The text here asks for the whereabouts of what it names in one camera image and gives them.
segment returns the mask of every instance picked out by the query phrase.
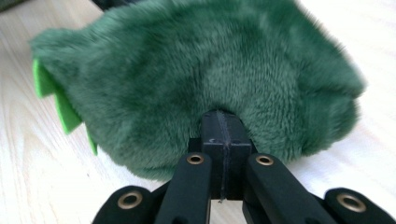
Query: wooden surface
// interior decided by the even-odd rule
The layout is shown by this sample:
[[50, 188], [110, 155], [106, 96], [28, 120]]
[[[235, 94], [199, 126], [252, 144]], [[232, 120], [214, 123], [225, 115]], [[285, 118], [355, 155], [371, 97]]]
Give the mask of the wooden surface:
[[[302, 0], [361, 70], [361, 120], [329, 150], [288, 165], [311, 192], [359, 191], [396, 217], [396, 2]], [[100, 12], [88, 0], [30, 0], [0, 14], [0, 223], [90, 223], [127, 185], [156, 189], [91, 153], [84, 127], [64, 135], [53, 98], [35, 97], [27, 41], [78, 28]], [[212, 203], [211, 223], [244, 223], [241, 203]]]

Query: bright green felt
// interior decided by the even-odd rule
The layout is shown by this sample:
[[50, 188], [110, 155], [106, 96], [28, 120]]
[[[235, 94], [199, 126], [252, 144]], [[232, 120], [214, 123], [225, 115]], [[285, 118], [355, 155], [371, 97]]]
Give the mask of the bright green felt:
[[[63, 89], [56, 84], [56, 82], [51, 77], [51, 74], [42, 64], [40, 64], [39, 60], [33, 60], [33, 74], [35, 78], [35, 92], [37, 96], [43, 98], [54, 93], [56, 111], [64, 132], [66, 134], [73, 132], [82, 122], [82, 120], [73, 106], [70, 104], [67, 96], [64, 94]], [[97, 155], [97, 144], [94, 143], [89, 133], [88, 139], [93, 154]]]

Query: black bracket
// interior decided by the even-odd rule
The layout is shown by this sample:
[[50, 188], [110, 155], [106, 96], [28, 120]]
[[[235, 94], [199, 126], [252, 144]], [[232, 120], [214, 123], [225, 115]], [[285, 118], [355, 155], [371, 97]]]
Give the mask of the black bracket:
[[142, 0], [92, 0], [103, 11], [109, 10], [113, 7], [123, 7], [129, 4], [134, 4]]
[[149, 192], [113, 193], [94, 224], [209, 223], [210, 200], [243, 201], [248, 224], [391, 224], [390, 215], [351, 189], [310, 194], [276, 157], [257, 153], [242, 121], [223, 111], [203, 115], [201, 138], [177, 165], [172, 180]]

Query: green fur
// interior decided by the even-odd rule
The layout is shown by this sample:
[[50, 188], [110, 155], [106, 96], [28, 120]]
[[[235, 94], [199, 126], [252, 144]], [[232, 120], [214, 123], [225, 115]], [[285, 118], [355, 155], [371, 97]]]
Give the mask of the green fur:
[[289, 0], [147, 0], [31, 46], [92, 139], [153, 179], [172, 175], [208, 110], [235, 113], [260, 152], [289, 161], [345, 136], [363, 89]]

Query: metal grommet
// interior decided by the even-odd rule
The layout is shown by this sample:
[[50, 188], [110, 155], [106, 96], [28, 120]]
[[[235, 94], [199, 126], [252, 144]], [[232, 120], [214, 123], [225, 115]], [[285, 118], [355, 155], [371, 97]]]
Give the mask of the metal grommet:
[[[135, 197], [135, 200], [132, 203], [125, 202], [125, 200], [128, 197]], [[131, 209], [138, 206], [142, 202], [142, 200], [143, 200], [142, 194], [139, 191], [134, 190], [120, 196], [118, 205], [122, 209]]]
[[256, 157], [256, 162], [261, 165], [272, 165], [274, 164], [274, 160], [271, 157], [267, 156], [258, 156]]
[[204, 162], [204, 157], [198, 154], [194, 154], [194, 155], [190, 155], [187, 158], [187, 161], [189, 162], [189, 164], [198, 165]]
[[354, 212], [362, 213], [367, 209], [366, 205], [361, 200], [347, 193], [337, 195], [337, 201], [345, 208]]

